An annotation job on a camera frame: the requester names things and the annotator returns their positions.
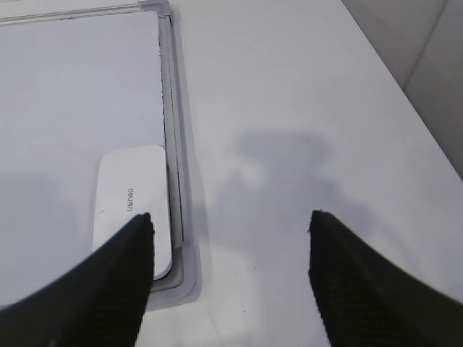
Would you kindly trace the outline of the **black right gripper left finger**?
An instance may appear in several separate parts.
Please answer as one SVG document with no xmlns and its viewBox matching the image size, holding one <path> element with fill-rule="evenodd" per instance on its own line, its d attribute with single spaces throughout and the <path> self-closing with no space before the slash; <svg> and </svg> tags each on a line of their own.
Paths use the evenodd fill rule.
<svg viewBox="0 0 463 347">
<path fill-rule="evenodd" d="M 154 228 L 136 215 L 41 290 L 1 310 L 2 346 L 134 346 L 153 283 Z"/>
</svg>

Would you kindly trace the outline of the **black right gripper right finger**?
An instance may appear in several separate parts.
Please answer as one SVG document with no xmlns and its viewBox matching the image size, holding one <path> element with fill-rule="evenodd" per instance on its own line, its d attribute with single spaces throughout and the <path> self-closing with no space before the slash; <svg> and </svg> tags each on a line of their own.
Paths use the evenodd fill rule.
<svg viewBox="0 0 463 347">
<path fill-rule="evenodd" d="M 331 346 L 461 346 L 462 303 L 376 252 L 329 212 L 314 210 L 310 285 Z"/>
</svg>

